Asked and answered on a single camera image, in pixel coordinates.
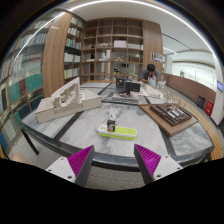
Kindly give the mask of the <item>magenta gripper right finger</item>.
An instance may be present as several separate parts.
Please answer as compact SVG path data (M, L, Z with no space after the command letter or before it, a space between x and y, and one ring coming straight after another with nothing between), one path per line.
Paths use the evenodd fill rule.
M182 169L169 155L161 156L141 145L134 145L134 155L145 184L150 184Z

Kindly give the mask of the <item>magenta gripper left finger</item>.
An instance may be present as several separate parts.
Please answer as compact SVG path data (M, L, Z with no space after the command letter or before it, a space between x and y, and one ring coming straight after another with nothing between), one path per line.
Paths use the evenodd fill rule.
M91 145L68 158L60 157L47 168L47 171L84 187L90 173L94 152L94 146Z

